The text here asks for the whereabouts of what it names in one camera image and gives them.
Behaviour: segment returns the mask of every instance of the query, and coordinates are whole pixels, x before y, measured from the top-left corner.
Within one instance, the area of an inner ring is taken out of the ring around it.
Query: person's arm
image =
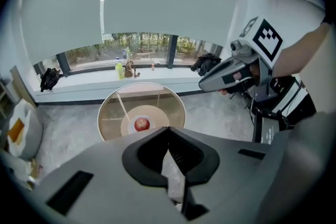
[[[294,45],[284,49],[274,65],[273,77],[299,73],[320,48],[330,29],[330,24],[322,23],[316,30],[305,34]]]

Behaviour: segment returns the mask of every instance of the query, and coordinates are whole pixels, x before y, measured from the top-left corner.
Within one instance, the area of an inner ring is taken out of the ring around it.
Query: window
[[[103,42],[60,53],[34,65],[37,73],[56,68],[64,76],[70,74],[113,69],[115,58],[122,64],[131,59],[136,67],[191,66],[199,56],[220,55],[222,47],[189,37],[155,33],[119,33],[102,35]]]
[[[221,50],[222,47],[219,45],[203,40],[179,36],[177,38],[174,64],[193,65],[199,56],[207,53],[212,53],[219,56]]]

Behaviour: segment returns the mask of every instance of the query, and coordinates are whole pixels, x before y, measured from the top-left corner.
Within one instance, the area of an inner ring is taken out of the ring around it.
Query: window sill
[[[138,78],[119,80],[115,70],[95,71],[62,77],[52,91],[35,91],[36,102],[61,102],[105,99],[118,88],[136,83],[153,82],[166,86],[174,92],[190,92],[200,90],[201,79],[197,72],[190,68],[138,68]]]

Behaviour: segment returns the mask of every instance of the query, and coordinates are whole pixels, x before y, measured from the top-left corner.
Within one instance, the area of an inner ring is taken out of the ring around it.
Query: hand
[[[260,76],[259,65],[251,65],[250,66],[250,72],[255,79],[259,79],[259,76]],[[235,80],[237,80],[237,79],[241,79],[241,75],[242,74],[240,72],[237,72],[237,73],[233,74],[233,77],[234,77]],[[220,92],[222,95],[227,94],[227,90],[225,90],[225,89],[218,90],[217,92]]]

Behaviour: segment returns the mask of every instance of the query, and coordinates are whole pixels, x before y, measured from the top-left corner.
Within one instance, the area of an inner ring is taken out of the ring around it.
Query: window frame
[[[174,63],[175,59],[175,53],[176,53],[176,48],[177,48],[177,39],[178,36],[176,35],[170,35],[169,36],[169,45],[168,45],[168,52],[167,52],[167,60],[166,64],[156,64],[155,68],[169,68],[172,69],[174,67],[185,67],[185,68],[190,68],[192,65],[178,65]],[[223,46],[217,45],[215,49],[215,55],[220,56],[222,52]],[[95,71],[105,71],[105,70],[114,70],[115,66],[112,65],[101,65],[101,66],[92,66],[92,67],[85,67],[85,68],[79,68],[79,69],[71,69],[68,59],[66,57],[65,52],[62,52],[60,54],[56,55],[57,60],[59,62],[60,68],[63,72],[61,74],[61,77],[68,77],[72,76],[75,74],[82,74],[82,73],[88,73],[88,72],[95,72]],[[135,64],[135,68],[151,68],[151,64]]]

